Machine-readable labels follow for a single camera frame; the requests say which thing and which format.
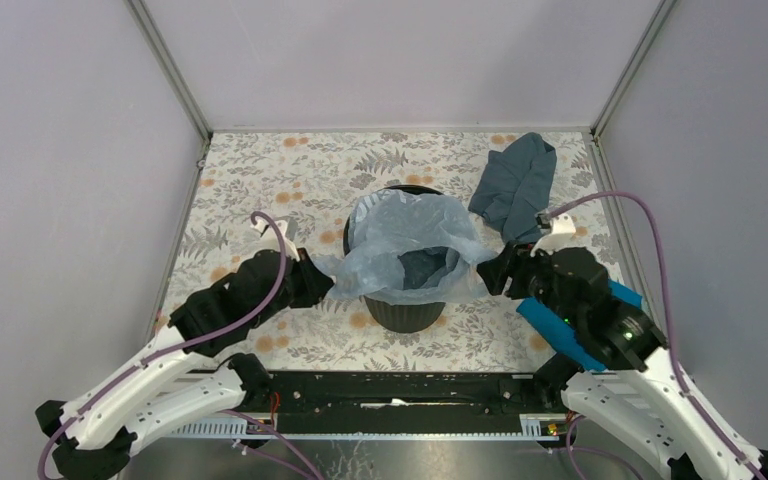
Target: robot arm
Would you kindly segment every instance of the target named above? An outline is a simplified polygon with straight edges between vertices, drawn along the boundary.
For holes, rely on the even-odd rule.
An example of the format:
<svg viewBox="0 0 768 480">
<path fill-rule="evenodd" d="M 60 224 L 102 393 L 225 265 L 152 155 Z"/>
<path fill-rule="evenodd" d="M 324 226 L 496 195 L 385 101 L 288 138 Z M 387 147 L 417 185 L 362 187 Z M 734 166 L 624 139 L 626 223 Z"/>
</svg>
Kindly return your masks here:
<svg viewBox="0 0 768 480">
<path fill-rule="evenodd" d="M 186 346 L 185 342 L 219 331 L 252 312 L 275 284 L 280 263 L 278 239 L 272 229 L 262 230 L 264 226 L 254 225 L 262 232 L 257 252 L 245 259 L 237 272 L 190 295 L 172 313 L 169 324 L 101 384 L 70 402 L 50 400 L 36 410 L 37 420 L 49 437 L 68 425 L 56 439 L 58 446 L 52 456 L 69 480 L 113 476 L 125 467 L 130 455 L 163 434 L 207 414 L 239 406 L 245 399 L 246 380 L 257 380 L 253 375 L 258 372 L 242 374 L 233 365 L 220 368 L 213 379 L 202 384 L 157 400 L 154 397 L 168 382 L 245 340 L 252 328 L 277 312 L 311 307 L 331 289 L 333 281 L 316 269 L 307 252 L 284 239 L 287 268 L 280 289 L 265 308 L 238 328 Z M 279 224 L 279 228 L 283 236 L 286 225 Z M 88 399 L 99 393 L 102 397 L 92 409 L 80 413 Z"/>
<path fill-rule="evenodd" d="M 614 296 L 605 267 L 585 248 L 559 249 L 575 231 L 569 216 L 539 220 L 551 228 L 540 242 L 509 244 L 499 257 L 479 265 L 478 272 L 491 294 L 503 293 L 510 279 L 505 295 L 533 297 L 553 312 L 552 325 L 529 320 L 538 331 L 565 330 L 574 336 L 577 349 L 544 335 L 576 362 L 561 392 L 564 404 L 618 437 L 663 478 L 750 480 L 756 478 L 751 463 L 768 480 L 768 452 L 738 435 L 692 382 L 683 391 L 676 377 L 686 374 L 674 371 L 663 333 L 640 308 Z M 598 375 L 581 372 L 581 365 L 616 372 L 657 419 L 603 388 Z M 735 441 L 745 461 L 714 433 L 694 400 Z"/>
</svg>

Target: clear plastic bag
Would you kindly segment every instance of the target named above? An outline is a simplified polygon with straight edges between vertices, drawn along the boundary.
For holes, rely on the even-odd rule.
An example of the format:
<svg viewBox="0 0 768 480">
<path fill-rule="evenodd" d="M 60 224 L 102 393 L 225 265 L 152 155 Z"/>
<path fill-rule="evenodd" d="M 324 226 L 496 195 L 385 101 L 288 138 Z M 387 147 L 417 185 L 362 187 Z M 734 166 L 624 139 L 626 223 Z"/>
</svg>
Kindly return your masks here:
<svg viewBox="0 0 768 480">
<path fill-rule="evenodd" d="M 381 190 L 359 199 L 349 221 L 346 258 L 313 259 L 336 278 L 332 298 L 421 305 L 487 295 L 473 267 L 496 253 L 481 245 L 457 199 Z"/>
</svg>

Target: red wire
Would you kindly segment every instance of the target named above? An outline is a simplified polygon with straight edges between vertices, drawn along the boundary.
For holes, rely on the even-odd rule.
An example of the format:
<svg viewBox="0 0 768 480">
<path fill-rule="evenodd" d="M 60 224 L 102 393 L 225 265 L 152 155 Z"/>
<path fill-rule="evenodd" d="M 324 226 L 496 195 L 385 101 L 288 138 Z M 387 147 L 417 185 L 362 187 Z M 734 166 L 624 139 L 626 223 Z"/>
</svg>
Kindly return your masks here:
<svg viewBox="0 0 768 480">
<path fill-rule="evenodd" d="M 275 412 L 278 411 L 279 405 L 281 405 L 281 395 L 278 392 L 273 392 L 272 407 L 269 409 L 269 420 L 272 421 L 272 426 L 275 426 Z"/>
</svg>

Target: leaf pattern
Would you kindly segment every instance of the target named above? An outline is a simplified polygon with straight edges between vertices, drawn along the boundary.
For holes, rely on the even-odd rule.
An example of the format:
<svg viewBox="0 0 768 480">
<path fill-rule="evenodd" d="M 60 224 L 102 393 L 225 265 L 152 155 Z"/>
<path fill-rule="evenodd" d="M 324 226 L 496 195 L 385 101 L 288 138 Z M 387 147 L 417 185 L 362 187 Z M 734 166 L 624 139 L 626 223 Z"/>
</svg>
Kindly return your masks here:
<svg viewBox="0 0 768 480">
<path fill-rule="evenodd" d="M 400 167 L 407 163 L 408 159 L 405 157 L 404 152 L 399 152 L 396 148 L 394 151 L 387 149 L 380 152 L 372 150 L 367 152 L 363 159 L 355 165 L 355 170 L 361 170 L 367 173 L 392 173 L 393 169 Z"/>
<path fill-rule="evenodd" d="M 595 192 L 581 134 L 541 135 L 558 152 L 551 204 Z M 411 183 L 467 203 L 488 151 L 503 150 L 514 138 L 464 132 L 215 134 L 161 318 L 254 253 L 258 235 L 248 226 L 253 210 L 288 221 L 291 239 L 312 255 L 342 256 L 343 227 L 355 199 Z M 572 244 L 592 250 L 612 278 L 621 280 L 601 203 L 571 213 L 579 228 Z M 482 242 L 501 250 L 498 232 L 472 218 Z M 310 309 L 279 313 L 200 368 L 215 368 L 232 353 L 253 352 L 269 369 L 533 371 L 552 351 L 533 342 L 535 331 L 515 312 L 517 305 L 504 297 L 447 305 L 428 329 L 398 334 L 378 325 L 358 300 L 325 298 Z"/>
<path fill-rule="evenodd" d="M 184 237 L 181 240 L 181 256 L 204 258 L 211 250 L 228 245 L 227 230 L 223 232 L 219 227 L 216 228 L 216 231 L 211 231 L 206 226 L 202 228 L 204 228 L 204 233 L 195 228 L 191 228 L 189 232 L 184 232 Z"/>
</svg>

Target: blue gripper pad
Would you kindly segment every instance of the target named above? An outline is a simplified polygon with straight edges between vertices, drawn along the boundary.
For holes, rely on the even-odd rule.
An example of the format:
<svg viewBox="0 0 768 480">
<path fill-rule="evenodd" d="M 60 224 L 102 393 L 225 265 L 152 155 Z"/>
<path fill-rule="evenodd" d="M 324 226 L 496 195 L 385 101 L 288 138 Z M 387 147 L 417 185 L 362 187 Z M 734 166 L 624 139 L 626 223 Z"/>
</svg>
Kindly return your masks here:
<svg viewBox="0 0 768 480">
<path fill-rule="evenodd" d="M 618 299 L 641 308 L 643 297 L 625 285 L 611 281 L 611 292 Z M 525 317 L 528 323 L 549 342 L 549 345 L 556 352 L 563 353 L 575 360 L 585 370 L 595 370 L 597 372 L 605 370 L 605 365 L 588 355 L 584 348 L 578 344 L 572 327 L 564 323 L 561 317 L 552 313 L 551 310 L 544 307 L 534 297 L 523 300 L 519 307 L 517 307 L 517 313 Z"/>
</svg>

